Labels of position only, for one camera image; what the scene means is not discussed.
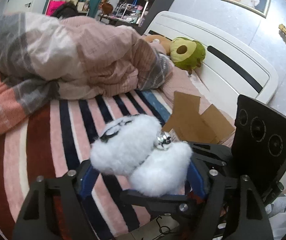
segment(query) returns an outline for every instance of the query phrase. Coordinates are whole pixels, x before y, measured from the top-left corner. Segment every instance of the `white headboard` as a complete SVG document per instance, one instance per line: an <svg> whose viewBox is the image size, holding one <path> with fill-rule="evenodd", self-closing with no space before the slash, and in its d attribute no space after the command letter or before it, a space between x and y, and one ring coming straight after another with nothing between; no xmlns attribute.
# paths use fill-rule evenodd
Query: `white headboard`
<svg viewBox="0 0 286 240"><path fill-rule="evenodd" d="M154 18L145 34L200 41L206 48L206 57L191 80L199 88L199 77L211 98L217 98L213 103L232 118L236 116L240 94L266 104L276 91L278 75L273 66L249 46L212 25L163 11Z"/></svg>

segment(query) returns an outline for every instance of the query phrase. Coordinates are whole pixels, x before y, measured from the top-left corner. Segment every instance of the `light blue wall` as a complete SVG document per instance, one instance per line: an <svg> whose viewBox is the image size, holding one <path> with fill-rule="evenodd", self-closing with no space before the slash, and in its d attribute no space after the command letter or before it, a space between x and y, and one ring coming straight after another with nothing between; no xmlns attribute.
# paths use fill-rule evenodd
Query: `light blue wall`
<svg viewBox="0 0 286 240"><path fill-rule="evenodd" d="M285 0L271 0L266 19L221 0L175 0L169 11L207 22L261 54L279 76L278 90L269 105L286 115L286 39L278 30L279 24L286 26ZM281 182L286 188L286 173Z"/></svg>

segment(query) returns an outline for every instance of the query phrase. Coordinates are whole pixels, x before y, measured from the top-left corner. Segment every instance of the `white fluffy toy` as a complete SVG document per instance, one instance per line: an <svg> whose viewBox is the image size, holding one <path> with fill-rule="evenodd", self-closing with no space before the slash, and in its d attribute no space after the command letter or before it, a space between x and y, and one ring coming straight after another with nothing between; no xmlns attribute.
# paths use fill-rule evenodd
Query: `white fluffy toy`
<svg viewBox="0 0 286 240"><path fill-rule="evenodd" d="M183 187L192 149L171 142L152 116L125 116L107 124L92 144L91 163L104 174L126 176L132 189L158 197L177 194Z"/></svg>

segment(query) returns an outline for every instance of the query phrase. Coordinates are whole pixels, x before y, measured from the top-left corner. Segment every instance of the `open cardboard box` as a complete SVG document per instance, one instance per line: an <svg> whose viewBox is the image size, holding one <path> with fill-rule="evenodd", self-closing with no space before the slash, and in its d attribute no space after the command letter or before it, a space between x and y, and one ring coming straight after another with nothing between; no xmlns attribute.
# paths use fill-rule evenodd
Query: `open cardboard box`
<svg viewBox="0 0 286 240"><path fill-rule="evenodd" d="M173 112L163 131L173 131L182 141L218 144L226 141L235 128L210 105L199 114L200 97L175 91Z"/></svg>

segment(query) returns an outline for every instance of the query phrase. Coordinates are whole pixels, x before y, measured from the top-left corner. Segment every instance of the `screw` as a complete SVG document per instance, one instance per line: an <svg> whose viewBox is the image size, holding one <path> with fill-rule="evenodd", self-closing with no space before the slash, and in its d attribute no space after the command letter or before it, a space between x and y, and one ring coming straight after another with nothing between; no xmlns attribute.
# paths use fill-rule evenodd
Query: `screw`
<svg viewBox="0 0 286 240"><path fill-rule="evenodd" d="M37 182L41 182L44 180L44 177L43 176L37 176Z"/></svg>
<svg viewBox="0 0 286 240"><path fill-rule="evenodd" d="M70 170L70 171L68 171L68 176L69 177L73 177L73 176L75 176L76 175L76 171L75 170Z"/></svg>
<svg viewBox="0 0 286 240"><path fill-rule="evenodd" d="M188 205L186 203L182 203L179 206L180 211L185 212L188 210Z"/></svg>
<svg viewBox="0 0 286 240"><path fill-rule="evenodd" d="M212 176L217 176L218 175L218 171L217 170L210 170L210 174Z"/></svg>
<svg viewBox="0 0 286 240"><path fill-rule="evenodd" d="M242 179L243 179L244 181L249 181L249 180L250 180L250 178L249 178L248 175L243 175L243 176L242 176Z"/></svg>

